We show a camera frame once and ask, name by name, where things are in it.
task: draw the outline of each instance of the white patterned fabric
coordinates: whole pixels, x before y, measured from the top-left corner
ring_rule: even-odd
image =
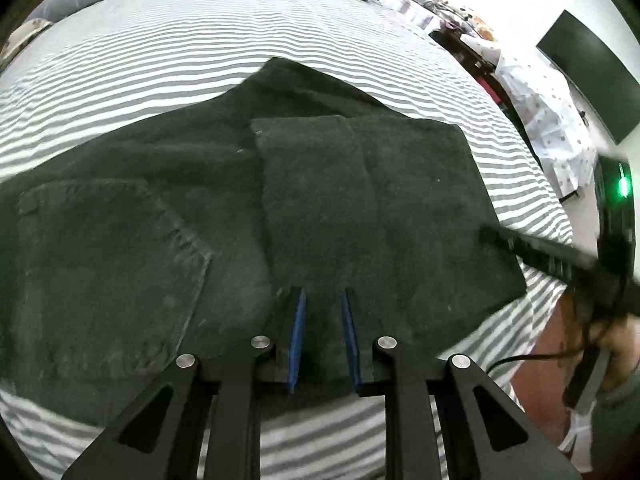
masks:
[[[558,197],[586,188],[596,148],[575,108],[569,83],[536,50],[504,46],[495,78],[522,120],[542,170]]]
[[[563,242],[568,218],[516,129],[442,48],[398,13],[359,0],[105,0],[55,24],[0,77],[0,178],[125,124],[213,98],[281,56],[412,118],[464,131],[500,221]],[[481,367],[528,352],[563,286],[522,266],[526,297],[443,354]],[[516,365],[494,378],[513,397]],[[59,478],[99,433],[0,391],[0,413],[36,468]],[[384,401],[348,397],[262,427],[262,478],[383,471]],[[441,450],[443,471],[446,463]]]

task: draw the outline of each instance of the black monitor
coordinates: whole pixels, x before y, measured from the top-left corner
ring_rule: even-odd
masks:
[[[563,11],[538,48],[578,87],[616,143],[640,123],[640,84],[574,15]]]

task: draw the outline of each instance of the bed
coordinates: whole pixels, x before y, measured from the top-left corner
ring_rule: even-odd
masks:
[[[500,221],[571,241],[564,210],[507,117],[444,49],[373,0],[103,0],[75,12],[0,77],[0,178],[125,124],[218,96],[274,56],[340,78],[411,118],[458,125]],[[442,358],[464,352],[486,369],[533,348],[563,285],[521,267],[527,295]],[[512,398],[516,370],[511,364],[493,373]],[[16,396],[7,381],[0,414],[51,479],[100,432]],[[382,475],[384,418],[383,399],[353,396],[267,420],[262,478]],[[441,464],[446,475],[443,453]]]

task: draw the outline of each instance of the red object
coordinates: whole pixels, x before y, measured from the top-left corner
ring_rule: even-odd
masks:
[[[494,92],[494,89],[492,89],[489,86],[489,83],[487,81],[484,80],[484,77],[477,77],[476,81],[478,81],[478,84],[484,88],[486,90],[486,92],[491,96],[491,99],[494,100],[494,103],[496,103],[497,105],[499,105],[502,101],[501,99],[498,97],[498,94]]]

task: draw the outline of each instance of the person's hand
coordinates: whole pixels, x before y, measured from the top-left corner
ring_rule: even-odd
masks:
[[[609,326],[598,322],[591,326],[590,339],[600,348],[611,350],[602,389],[610,390],[624,383],[640,364],[640,318],[626,316]]]

